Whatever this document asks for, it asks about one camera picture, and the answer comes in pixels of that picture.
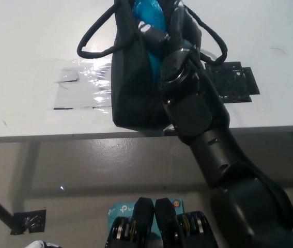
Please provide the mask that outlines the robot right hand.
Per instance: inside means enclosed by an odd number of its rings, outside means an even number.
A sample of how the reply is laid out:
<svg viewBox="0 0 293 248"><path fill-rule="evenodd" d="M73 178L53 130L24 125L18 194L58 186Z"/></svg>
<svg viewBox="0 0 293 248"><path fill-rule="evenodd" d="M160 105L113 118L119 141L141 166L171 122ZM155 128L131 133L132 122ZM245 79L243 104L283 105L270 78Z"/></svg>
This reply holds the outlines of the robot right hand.
<svg viewBox="0 0 293 248"><path fill-rule="evenodd" d="M165 25L163 18L149 18L145 14L138 19L138 29L149 53L164 58L180 49L200 52L201 31L187 13L182 1L176 1Z"/></svg>

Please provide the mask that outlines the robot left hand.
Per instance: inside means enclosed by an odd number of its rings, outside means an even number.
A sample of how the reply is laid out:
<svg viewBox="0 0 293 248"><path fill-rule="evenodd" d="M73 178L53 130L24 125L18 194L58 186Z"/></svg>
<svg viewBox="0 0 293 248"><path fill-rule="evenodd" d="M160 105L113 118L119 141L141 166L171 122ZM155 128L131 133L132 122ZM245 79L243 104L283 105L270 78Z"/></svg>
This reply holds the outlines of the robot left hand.
<svg viewBox="0 0 293 248"><path fill-rule="evenodd" d="M60 248L60 246L51 242L36 240L28 244L25 248Z"/></svg>

